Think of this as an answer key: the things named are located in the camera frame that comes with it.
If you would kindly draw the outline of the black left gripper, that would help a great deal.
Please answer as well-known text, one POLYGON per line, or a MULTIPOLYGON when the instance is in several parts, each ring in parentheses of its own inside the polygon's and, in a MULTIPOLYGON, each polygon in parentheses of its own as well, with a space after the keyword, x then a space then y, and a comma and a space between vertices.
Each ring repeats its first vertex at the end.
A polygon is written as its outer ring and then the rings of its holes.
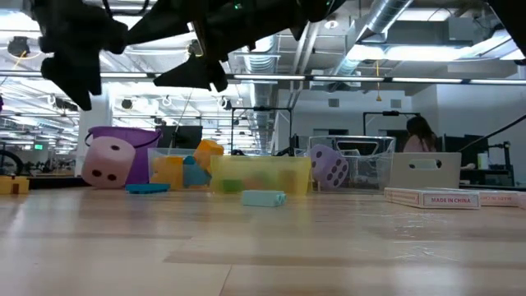
MULTIPOLYGON (((30 0, 30 17, 39 25, 39 46, 45 53, 106 50, 120 54, 126 48, 128 27, 106 7, 83 0, 30 0)), ((42 61, 40 71, 83 111, 92 110, 92 95, 102 94, 98 57, 75 64, 53 56, 42 61)))

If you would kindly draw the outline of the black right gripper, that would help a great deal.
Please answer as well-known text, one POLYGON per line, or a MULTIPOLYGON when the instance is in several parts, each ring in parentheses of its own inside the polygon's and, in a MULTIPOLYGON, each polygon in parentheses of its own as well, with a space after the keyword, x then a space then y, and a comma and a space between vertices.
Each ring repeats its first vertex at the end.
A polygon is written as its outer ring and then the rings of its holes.
POLYGON ((220 92, 228 87, 221 65, 235 49, 256 48, 258 40, 293 28, 313 12, 313 0, 191 0, 191 5, 154 5, 128 32, 128 44, 189 33, 191 21, 202 53, 154 79, 156 86, 220 92))

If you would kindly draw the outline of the pink foam die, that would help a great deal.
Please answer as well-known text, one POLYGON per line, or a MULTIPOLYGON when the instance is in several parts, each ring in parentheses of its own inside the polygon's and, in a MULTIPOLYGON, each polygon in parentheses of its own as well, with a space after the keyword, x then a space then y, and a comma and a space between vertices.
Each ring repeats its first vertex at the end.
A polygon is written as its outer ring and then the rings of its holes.
POLYGON ((96 137, 90 144, 81 170, 82 178, 97 188, 121 188, 127 181, 136 149, 112 136, 96 137))

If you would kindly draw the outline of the yellow plastic toy block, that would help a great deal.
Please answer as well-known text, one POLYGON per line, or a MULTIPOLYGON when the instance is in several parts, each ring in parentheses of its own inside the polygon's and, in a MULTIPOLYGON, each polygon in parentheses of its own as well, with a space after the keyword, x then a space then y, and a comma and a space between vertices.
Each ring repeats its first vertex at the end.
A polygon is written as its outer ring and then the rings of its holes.
POLYGON ((216 141, 201 140, 198 147, 195 149, 193 157, 196 163, 207 173, 211 169, 211 158, 215 155, 223 155, 224 147, 219 145, 216 141))
POLYGON ((156 158, 150 183, 168 184, 171 191, 183 189, 183 157, 170 155, 156 158))

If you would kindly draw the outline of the blue plastic toy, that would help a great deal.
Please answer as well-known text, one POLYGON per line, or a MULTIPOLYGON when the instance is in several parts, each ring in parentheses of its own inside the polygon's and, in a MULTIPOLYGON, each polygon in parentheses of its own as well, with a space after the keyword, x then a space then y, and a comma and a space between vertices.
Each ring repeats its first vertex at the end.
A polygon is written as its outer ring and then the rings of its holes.
POLYGON ((183 186, 208 186, 210 175, 196 162, 195 158, 188 155, 183 160, 183 186))

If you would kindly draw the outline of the blue lid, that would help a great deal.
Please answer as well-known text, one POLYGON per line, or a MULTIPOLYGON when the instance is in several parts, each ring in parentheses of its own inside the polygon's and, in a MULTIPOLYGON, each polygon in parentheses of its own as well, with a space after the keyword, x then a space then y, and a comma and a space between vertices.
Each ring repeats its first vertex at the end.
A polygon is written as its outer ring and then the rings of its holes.
POLYGON ((128 184, 125 186, 125 190, 131 194, 152 194, 167 192, 169 189, 170 185, 165 183, 128 184))

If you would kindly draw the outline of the red toy brick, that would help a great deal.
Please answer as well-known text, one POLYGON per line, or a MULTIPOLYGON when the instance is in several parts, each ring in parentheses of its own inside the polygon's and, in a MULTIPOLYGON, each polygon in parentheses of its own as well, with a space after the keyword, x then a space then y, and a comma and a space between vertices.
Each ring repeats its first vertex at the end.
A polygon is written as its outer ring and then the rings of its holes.
POLYGON ((246 190, 270 190, 272 182, 267 177, 250 177, 243 180, 246 190))

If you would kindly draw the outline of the light blue toy brick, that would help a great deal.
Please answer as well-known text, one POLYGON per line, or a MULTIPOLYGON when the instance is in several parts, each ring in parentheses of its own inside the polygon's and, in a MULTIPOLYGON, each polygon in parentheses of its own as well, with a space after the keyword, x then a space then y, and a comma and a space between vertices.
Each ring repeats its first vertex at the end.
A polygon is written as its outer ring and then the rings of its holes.
POLYGON ((244 206, 276 207, 287 201, 287 195, 281 191, 246 190, 242 193, 244 206))

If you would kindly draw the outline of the small yellow toy brick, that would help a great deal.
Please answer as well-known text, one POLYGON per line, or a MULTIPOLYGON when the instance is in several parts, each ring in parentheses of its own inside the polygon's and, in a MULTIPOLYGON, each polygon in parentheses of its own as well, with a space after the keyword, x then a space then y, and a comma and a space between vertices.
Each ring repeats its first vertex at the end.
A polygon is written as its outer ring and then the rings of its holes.
POLYGON ((296 193, 297 174, 294 170, 282 170, 279 174, 281 190, 287 194, 296 193))

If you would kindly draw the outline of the purple foam die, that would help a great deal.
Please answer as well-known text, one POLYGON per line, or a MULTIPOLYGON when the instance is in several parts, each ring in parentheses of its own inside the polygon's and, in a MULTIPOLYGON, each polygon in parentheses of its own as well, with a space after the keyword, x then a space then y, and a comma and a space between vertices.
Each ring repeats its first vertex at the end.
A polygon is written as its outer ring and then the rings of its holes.
POLYGON ((323 188, 337 188, 348 176, 348 161, 336 150, 321 144, 310 149, 311 175, 323 188))

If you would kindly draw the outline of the black ceiling device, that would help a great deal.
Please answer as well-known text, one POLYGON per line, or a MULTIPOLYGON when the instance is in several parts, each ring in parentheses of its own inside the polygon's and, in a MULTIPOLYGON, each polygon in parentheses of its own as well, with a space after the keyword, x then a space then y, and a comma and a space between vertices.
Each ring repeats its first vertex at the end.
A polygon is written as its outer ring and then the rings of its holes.
POLYGON ((26 58, 30 54, 28 38, 25 36, 14 36, 7 46, 7 51, 12 56, 26 58))

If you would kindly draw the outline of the small clear plastic bin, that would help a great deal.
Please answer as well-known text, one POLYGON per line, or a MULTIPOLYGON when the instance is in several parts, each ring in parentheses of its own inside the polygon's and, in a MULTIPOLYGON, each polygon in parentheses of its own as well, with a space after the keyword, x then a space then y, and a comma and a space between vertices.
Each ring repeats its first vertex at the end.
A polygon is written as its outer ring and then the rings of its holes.
MULTIPOLYGON (((149 181, 150 177, 153 174, 153 162, 156 158, 162 157, 162 156, 181 156, 183 159, 191 155, 193 156, 194 150, 192 149, 179 149, 179 148, 149 148, 148 149, 148 160, 149 160, 149 181)), ((209 189, 208 186, 191 186, 191 187, 184 187, 183 189, 175 190, 175 191, 206 191, 209 189)))

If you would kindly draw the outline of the large clear plastic bin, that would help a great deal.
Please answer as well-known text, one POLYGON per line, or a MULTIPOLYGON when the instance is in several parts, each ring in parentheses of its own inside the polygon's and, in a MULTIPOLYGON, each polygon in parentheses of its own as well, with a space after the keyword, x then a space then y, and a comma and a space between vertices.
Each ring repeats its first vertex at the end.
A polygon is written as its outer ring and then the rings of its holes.
POLYGON ((317 144, 338 151, 349 165, 348 176, 337 188, 323 188, 312 175, 312 190, 323 193, 350 193, 356 191, 381 192, 390 182, 395 153, 395 142, 389 136, 312 136, 310 149, 317 144))

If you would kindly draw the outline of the black desk monitors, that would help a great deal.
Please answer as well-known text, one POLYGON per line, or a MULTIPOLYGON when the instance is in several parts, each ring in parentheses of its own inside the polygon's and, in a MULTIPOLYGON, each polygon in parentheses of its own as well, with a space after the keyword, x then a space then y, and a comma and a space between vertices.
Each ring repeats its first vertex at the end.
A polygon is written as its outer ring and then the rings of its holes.
POLYGON ((448 136, 444 134, 436 140, 436 149, 439 152, 460 152, 463 154, 479 154, 488 152, 488 139, 483 136, 464 135, 448 136))

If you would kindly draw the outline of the orange back playing card box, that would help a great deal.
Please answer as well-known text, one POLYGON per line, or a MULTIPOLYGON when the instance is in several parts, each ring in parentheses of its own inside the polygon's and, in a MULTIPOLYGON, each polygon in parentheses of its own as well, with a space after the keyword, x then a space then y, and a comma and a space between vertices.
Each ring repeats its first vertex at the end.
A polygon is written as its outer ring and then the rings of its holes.
POLYGON ((477 193, 481 206, 518 207, 517 191, 437 188, 437 191, 477 193))

